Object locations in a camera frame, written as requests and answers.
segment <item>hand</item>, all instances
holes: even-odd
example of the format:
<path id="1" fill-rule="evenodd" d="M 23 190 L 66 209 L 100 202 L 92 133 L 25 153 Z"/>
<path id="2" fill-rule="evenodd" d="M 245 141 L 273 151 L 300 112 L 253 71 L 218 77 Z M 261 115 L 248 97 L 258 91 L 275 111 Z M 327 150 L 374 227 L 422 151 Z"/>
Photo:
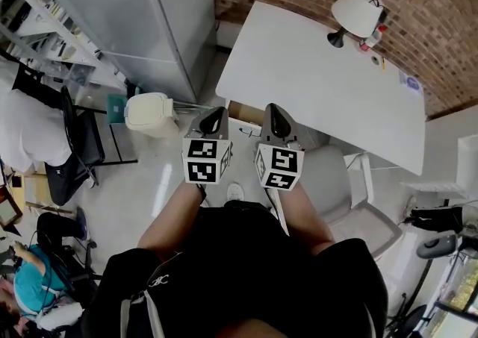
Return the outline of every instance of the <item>hand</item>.
<path id="1" fill-rule="evenodd" d="M 23 245 L 20 244 L 18 241 L 16 241 L 13 245 L 13 249 L 15 250 L 15 255 L 20 258 L 23 258 L 25 256 L 25 253 L 27 252 Z"/>

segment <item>white floor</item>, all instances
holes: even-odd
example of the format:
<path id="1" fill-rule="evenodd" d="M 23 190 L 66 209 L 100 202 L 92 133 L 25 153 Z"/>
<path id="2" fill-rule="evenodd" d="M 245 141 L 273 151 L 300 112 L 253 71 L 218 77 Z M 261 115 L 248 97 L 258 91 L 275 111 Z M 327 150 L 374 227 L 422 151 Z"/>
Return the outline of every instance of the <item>white floor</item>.
<path id="1" fill-rule="evenodd" d="M 227 55 L 219 54 L 211 69 L 200 101 L 210 105 L 222 105 L 224 100 L 214 94 L 214 88 L 227 61 Z M 103 90 L 94 90 L 82 96 L 81 104 L 102 106 Z M 117 159 L 105 117 L 98 118 L 105 143 L 107 160 Z M 93 267 L 102 273 L 108 258 L 136 246 L 141 234 L 160 212 L 163 204 L 183 179 L 181 161 L 181 139 L 192 116 L 181 116 L 181 133 L 172 139 L 155 140 L 142 134 L 132 133 L 124 127 L 115 126 L 115 134 L 123 158 L 136 155 L 138 164 L 102 167 L 97 170 L 100 186 L 92 189 L 81 188 L 67 207 L 83 207 L 90 224 L 91 237 L 98 248 L 93 251 Z M 238 127 L 230 127 L 234 143 L 234 157 L 226 176 L 218 186 L 208 186 L 208 200 L 211 206 L 220 206 L 226 200 L 226 188 L 231 181 L 240 183 L 246 192 L 246 200 L 265 203 L 267 198 L 258 184 L 253 166 L 252 147 L 257 138 L 242 134 Z M 359 197 L 361 184 L 353 178 L 354 196 Z M 373 171 L 375 186 L 374 205 L 395 222 L 402 219 L 404 205 L 410 196 L 405 187 L 399 185 L 398 170 L 382 169 Z M 433 198 L 421 199 L 422 206 L 432 205 Z M 26 215 L 19 226 L 27 240 L 34 231 L 34 217 Z M 362 231 L 373 235 L 374 231 Z M 389 290 L 390 309 L 396 310 L 403 292 L 410 294 L 418 282 L 425 260 L 415 255 L 416 245 L 425 233 L 406 227 L 405 236 L 378 261 Z M 427 295 L 422 295 L 427 303 Z"/>

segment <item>white shirt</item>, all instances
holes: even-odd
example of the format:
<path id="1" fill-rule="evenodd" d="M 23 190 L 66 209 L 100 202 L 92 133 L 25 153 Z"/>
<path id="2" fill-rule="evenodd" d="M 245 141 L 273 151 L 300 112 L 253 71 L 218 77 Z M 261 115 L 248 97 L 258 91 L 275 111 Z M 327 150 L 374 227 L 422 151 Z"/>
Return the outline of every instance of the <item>white shirt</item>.
<path id="1" fill-rule="evenodd" d="M 0 157 L 5 164 L 26 172 L 40 162 L 61 166 L 71 150 L 63 113 L 19 90 L 0 97 Z"/>

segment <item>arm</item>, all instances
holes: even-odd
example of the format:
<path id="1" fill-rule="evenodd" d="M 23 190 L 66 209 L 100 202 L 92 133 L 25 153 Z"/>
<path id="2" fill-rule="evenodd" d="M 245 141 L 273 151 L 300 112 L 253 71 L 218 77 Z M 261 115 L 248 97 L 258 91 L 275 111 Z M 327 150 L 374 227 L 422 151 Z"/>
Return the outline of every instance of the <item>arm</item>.
<path id="1" fill-rule="evenodd" d="M 279 197 L 291 236 L 307 247 L 313 256 L 335 244 L 332 232 L 317 215 L 300 182 L 291 191 L 279 191 Z"/>
<path id="2" fill-rule="evenodd" d="M 190 233 L 201 203 L 197 185 L 183 181 L 141 237 L 138 248 L 149 249 L 162 260 L 171 258 Z"/>
<path id="3" fill-rule="evenodd" d="M 33 253 L 31 253 L 30 251 L 27 251 L 26 249 L 24 249 L 22 247 L 21 244 L 15 242 L 15 255 L 17 257 L 20 257 L 22 258 L 23 260 L 25 260 L 27 263 L 32 263 L 36 266 L 36 268 L 38 269 L 38 272 L 41 273 L 41 275 L 45 275 L 46 273 L 46 267 L 45 267 L 45 264 L 43 263 L 43 261 L 38 258 L 37 256 L 35 256 Z"/>

